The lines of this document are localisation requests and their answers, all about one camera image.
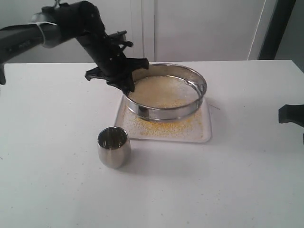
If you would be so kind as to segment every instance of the table surface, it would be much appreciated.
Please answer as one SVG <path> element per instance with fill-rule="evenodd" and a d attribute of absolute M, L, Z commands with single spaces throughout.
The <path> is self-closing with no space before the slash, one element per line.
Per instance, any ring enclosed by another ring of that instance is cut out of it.
<path fill-rule="evenodd" d="M 94 64 L 6 65 L 0 226 L 302 228 L 304 129 L 279 124 L 278 109 L 304 103 L 304 74 L 292 61 L 179 64 L 208 83 L 213 138 L 131 141 L 120 170 L 102 165 L 96 139 L 122 93 L 86 81 Z"/>

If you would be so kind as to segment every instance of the metal cup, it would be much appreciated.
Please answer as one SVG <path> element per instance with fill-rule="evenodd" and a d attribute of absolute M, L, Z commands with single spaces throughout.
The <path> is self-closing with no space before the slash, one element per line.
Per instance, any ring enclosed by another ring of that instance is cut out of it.
<path fill-rule="evenodd" d="M 128 133 L 120 127 L 109 127 L 100 132 L 98 155 L 101 162 L 113 169 L 124 165 L 131 154 Z"/>

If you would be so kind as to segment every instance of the white wall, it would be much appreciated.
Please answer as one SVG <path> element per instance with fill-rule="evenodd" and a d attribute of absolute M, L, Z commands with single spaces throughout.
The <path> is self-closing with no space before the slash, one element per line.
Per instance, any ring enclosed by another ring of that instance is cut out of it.
<path fill-rule="evenodd" d="M 291 59 L 304 72 L 304 1 L 295 2 L 276 59 Z"/>
<path fill-rule="evenodd" d="M 256 32 L 258 41 L 253 47 L 257 53 L 261 48 L 275 3 L 276 0 L 157 0 L 156 61 L 247 60 Z"/>
<path fill-rule="evenodd" d="M 61 2 L 73 3 L 77 1 L 80 0 L 62 0 Z M 132 3 L 133 7 L 138 7 L 137 3 L 141 3 L 141 0 L 89 1 L 98 7 L 108 34 L 120 30 L 128 31 L 128 40 L 133 41 L 135 44 L 133 48 L 127 48 L 125 54 L 129 57 L 142 57 L 141 12 L 131 15 Z M 0 28 L 28 23 L 33 14 L 41 12 L 41 7 L 52 6 L 53 4 L 53 0 L 2 0 L 0 3 Z M 140 22 L 137 23 L 137 26 L 133 30 L 132 21 Z M 41 46 L 36 47 L 15 57 L 10 62 L 92 62 L 92 59 L 78 42 L 73 39 L 52 49 L 46 49 Z"/>

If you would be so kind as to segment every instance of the metal sieve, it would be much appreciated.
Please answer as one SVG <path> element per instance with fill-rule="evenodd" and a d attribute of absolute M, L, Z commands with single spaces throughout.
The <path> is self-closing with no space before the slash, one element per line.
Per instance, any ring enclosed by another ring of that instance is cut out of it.
<path fill-rule="evenodd" d="M 152 76 L 172 76 L 186 82 L 191 89 L 194 89 L 198 98 L 193 102 L 173 108 L 155 108 L 139 104 L 125 95 L 126 106 L 138 117 L 155 122 L 170 122 L 185 118 L 195 113 L 203 102 L 207 90 L 206 80 L 195 70 L 186 66 L 169 63 L 151 64 L 149 69 L 139 69 L 132 73 L 133 81 L 136 84 L 141 79 Z"/>

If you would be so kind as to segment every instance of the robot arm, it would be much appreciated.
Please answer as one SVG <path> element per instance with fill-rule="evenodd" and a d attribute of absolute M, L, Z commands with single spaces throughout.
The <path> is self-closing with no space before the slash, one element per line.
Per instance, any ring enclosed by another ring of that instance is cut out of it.
<path fill-rule="evenodd" d="M 92 3 L 61 4 L 57 0 L 54 6 L 43 7 L 41 13 L 35 14 L 32 23 L 0 30 L 0 65 L 37 45 L 53 48 L 76 38 L 97 64 L 85 77 L 104 79 L 127 94 L 134 91 L 132 72 L 147 69 L 149 61 L 124 55 L 123 50 L 133 45 L 125 41 L 125 34 L 126 31 L 107 35 L 99 11 Z M 5 84 L 1 69 L 0 84 Z"/>

